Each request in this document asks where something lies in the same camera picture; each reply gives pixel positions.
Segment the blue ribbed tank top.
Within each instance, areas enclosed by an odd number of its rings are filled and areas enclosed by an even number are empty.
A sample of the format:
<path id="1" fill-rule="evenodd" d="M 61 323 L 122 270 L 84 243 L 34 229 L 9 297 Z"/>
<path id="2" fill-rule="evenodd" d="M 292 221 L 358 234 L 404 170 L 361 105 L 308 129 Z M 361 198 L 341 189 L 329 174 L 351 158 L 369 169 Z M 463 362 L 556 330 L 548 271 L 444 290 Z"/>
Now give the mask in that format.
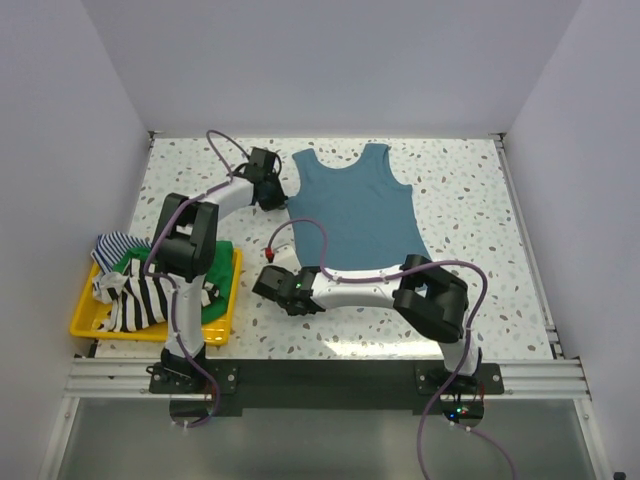
<path id="1" fill-rule="evenodd" d="M 288 200 L 296 253 L 303 266 L 372 270 L 398 265 L 408 255 L 428 257 L 414 212 L 412 187 L 394 177 L 390 149 L 369 143 L 352 165 L 336 169 L 312 149 L 293 155 L 300 188 Z"/>

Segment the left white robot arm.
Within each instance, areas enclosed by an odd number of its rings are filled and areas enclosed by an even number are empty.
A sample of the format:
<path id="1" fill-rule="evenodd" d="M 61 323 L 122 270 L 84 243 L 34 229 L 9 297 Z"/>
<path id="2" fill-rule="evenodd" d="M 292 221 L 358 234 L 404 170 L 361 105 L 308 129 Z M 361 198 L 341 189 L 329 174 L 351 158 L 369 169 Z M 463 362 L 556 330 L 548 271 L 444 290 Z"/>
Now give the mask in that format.
<path id="1" fill-rule="evenodd" d="M 254 148 L 220 184 L 193 197 L 172 193 L 165 198 L 145 273 L 169 286 L 168 337 L 160 365 L 185 392 L 200 390 L 207 380 L 201 292 L 216 253 L 218 222 L 248 206 L 284 208 L 281 169 L 277 153 Z"/>

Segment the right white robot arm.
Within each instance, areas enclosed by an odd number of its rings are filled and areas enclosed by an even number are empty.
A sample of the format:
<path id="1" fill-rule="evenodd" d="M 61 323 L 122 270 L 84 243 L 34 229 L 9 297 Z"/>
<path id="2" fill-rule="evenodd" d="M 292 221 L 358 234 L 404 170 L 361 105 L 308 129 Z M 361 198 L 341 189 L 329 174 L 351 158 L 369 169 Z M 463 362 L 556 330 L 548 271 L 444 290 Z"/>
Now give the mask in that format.
<path id="1" fill-rule="evenodd" d="M 479 307 L 469 303 L 468 284 L 446 269 L 457 265 L 472 266 L 432 262 L 420 255 L 409 255 L 388 268 L 361 271 L 311 266 L 293 272 L 272 263 L 261 270 L 253 292 L 290 316 L 343 307 L 393 310 L 419 335 L 438 343 L 448 386 L 466 393 L 481 380 L 481 348 L 470 333 L 470 320 Z"/>

